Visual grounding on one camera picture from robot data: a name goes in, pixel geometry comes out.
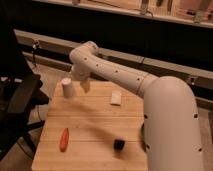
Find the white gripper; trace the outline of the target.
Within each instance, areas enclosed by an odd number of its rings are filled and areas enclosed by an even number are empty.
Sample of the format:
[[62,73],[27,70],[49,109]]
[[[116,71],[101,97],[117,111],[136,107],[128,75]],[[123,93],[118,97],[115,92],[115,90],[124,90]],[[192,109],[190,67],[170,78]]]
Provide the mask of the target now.
[[85,93],[90,91],[90,71],[81,65],[73,64],[71,67],[71,74],[75,80],[82,81],[80,83]]

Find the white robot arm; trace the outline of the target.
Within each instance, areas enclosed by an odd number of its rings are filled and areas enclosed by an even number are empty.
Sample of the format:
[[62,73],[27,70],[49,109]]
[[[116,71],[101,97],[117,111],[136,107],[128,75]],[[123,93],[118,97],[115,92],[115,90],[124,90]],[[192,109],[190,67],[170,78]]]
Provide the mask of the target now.
[[98,51],[92,41],[73,49],[72,72],[81,81],[95,73],[143,99],[148,171],[204,171],[197,103],[189,85],[106,61]]

